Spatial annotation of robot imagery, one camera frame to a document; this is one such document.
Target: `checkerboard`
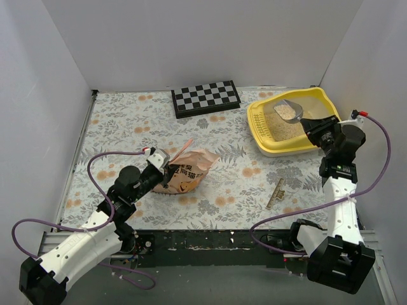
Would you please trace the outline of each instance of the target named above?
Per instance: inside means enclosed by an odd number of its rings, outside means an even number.
[[[171,93],[177,119],[240,107],[233,81],[186,87]]]

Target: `yellow tray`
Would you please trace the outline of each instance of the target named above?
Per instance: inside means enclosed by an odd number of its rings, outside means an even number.
[[[305,153],[316,149],[316,147],[308,140],[305,133],[298,137],[277,142],[273,139],[266,124],[265,107],[270,108],[270,104],[274,104],[283,98],[292,100],[301,97],[316,98],[321,102],[321,106],[323,106],[324,117],[335,115],[340,119],[335,106],[328,99],[325,91],[319,87],[287,91],[267,100],[254,102],[247,109],[247,119],[249,121],[250,131],[256,140],[260,151],[265,156],[287,156],[290,154]]]

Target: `robotic arm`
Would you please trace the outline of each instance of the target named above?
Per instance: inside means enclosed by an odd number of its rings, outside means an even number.
[[[120,171],[107,196],[114,206],[113,220],[96,230],[87,229],[105,223],[111,207],[104,200],[81,226],[83,233],[73,233],[65,241],[38,259],[28,258],[20,269],[20,290],[34,305],[60,304],[67,291],[85,273],[116,252],[128,253],[135,247],[134,230],[125,221],[135,212],[134,203],[156,185],[166,186],[178,165],[169,165],[170,156],[161,149],[145,149],[147,167],[135,166]]]
[[[309,220],[298,219],[291,226],[291,241],[297,250],[305,250],[310,260],[307,276],[339,290],[355,294],[375,262],[374,250],[364,246],[357,225],[355,193],[357,183],[355,153],[366,136],[361,130],[363,118],[357,111],[348,121],[336,116],[302,119],[304,131],[312,144],[325,153],[319,175],[326,202],[348,200],[328,208],[328,235]]]

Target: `black and white checkered pattern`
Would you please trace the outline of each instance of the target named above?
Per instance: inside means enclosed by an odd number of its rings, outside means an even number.
[[[177,89],[173,91],[174,97],[176,113],[228,103],[240,103],[233,81]]]

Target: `transparent scoop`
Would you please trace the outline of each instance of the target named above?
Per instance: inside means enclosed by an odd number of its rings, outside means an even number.
[[[289,124],[299,123],[304,115],[302,106],[289,100],[281,100],[273,108],[280,118]]]

